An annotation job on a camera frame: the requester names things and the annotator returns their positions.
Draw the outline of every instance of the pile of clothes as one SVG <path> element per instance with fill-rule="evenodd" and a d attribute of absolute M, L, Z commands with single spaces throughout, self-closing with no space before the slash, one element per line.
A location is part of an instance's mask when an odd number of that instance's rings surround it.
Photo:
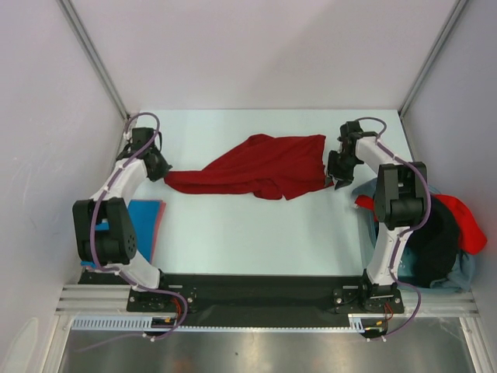
<path fill-rule="evenodd" d="M 376 244 L 378 222 L 374 217 L 373 179 L 353 191 L 356 204 L 367 209 L 368 228 Z M 399 280 L 435 292 L 469 291 L 475 272 L 474 255 L 487 238 L 473 214 L 456 197 L 441 194 L 433 186 L 432 210 L 426 224 L 414 231 L 401 258 Z"/>

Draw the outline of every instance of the black cloth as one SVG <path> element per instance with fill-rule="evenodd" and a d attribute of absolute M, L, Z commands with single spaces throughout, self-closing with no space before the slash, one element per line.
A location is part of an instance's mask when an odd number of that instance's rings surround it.
<path fill-rule="evenodd" d="M 413 267 L 418 286 L 429 288 L 434 280 L 447 277 L 459 253 L 461 231 L 452 212 L 431 196 L 432 210 L 426 224 L 414 231 L 407 246 L 417 256 Z"/>

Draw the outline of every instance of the red fabric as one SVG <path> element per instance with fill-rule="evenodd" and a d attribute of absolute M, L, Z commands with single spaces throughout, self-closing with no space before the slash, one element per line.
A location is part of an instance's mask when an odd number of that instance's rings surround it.
<path fill-rule="evenodd" d="M 164 181 L 189 194 L 254 193 L 287 200 L 325 187 L 325 136 L 255 134 L 202 171 L 171 171 Z"/>
<path fill-rule="evenodd" d="M 459 229 L 461 230 L 459 247 L 466 253 L 478 254 L 487 244 L 487 237 L 481 231 L 480 227 L 478 227 L 478 223 L 474 219 L 470 209 L 456 197 L 444 194 L 434 194 L 433 196 L 442 202 L 456 219 L 457 225 L 459 225 Z M 368 210 L 374 210 L 374 199 L 371 197 L 364 195 L 358 196 L 356 204 Z"/>

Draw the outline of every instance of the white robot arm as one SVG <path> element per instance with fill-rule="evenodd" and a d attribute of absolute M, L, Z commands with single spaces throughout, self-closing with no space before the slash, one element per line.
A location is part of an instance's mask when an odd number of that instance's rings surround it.
<path fill-rule="evenodd" d="M 159 180 L 171 168 L 154 143 L 141 156 L 130 160 L 133 153 L 153 134 L 151 128 L 133 129 L 130 142 L 118 156 L 116 166 L 104 186 L 89 200 L 79 200 L 73 206 L 79 256 L 83 261 L 94 262 L 90 249 L 91 218 L 96 202 L 105 195 L 100 202 L 97 224 L 107 222 L 109 227 L 94 231 L 96 254 L 101 265 L 97 270 L 120 271 L 131 283 L 149 289 L 159 288 L 161 271 L 137 250 L 136 233 L 127 206 L 141 183 L 146 179 Z"/>
<path fill-rule="evenodd" d="M 374 213 L 380 228 L 373 258 L 362 277 L 358 299 L 363 305 L 368 302 L 369 305 L 382 305 L 381 302 L 397 297 L 398 265 L 412 234 L 409 229 L 420 223 L 426 214 L 429 198 L 423 186 L 426 166 L 422 162 L 398 162 L 393 152 L 380 143 L 377 134 L 364 132 L 357 120 L 340 127 L 339 140 L 340 152 L 330 152 L 327 169 L 328 181 L 337 181 L 336 189 L 352 183 L 356 165 L 366 163 L 378 175 Z M 416 177 L 414 169 L 424 180 Z"/>

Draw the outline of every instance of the white wall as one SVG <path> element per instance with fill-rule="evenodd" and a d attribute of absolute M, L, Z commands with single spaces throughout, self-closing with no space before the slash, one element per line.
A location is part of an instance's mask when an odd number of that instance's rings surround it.
<path fill-rule="evenodd" d="M 72 204 L 110 171 L 122 122 L 55 0 L 0 2 L 0 45 L 0 366 L 36 317 L 34 371 L 75 273 Z"/>
<path fill-rule="evenodd" d="M 497 2 L 475 0 L 405 119 L 429 181 L 459 197 L 488 236 L 474 296 L 497 347 Z"/>
<path fill-rule="evenodd" d="M 398 109 L 455 0 L 75 0 L 129 110 Z"/>

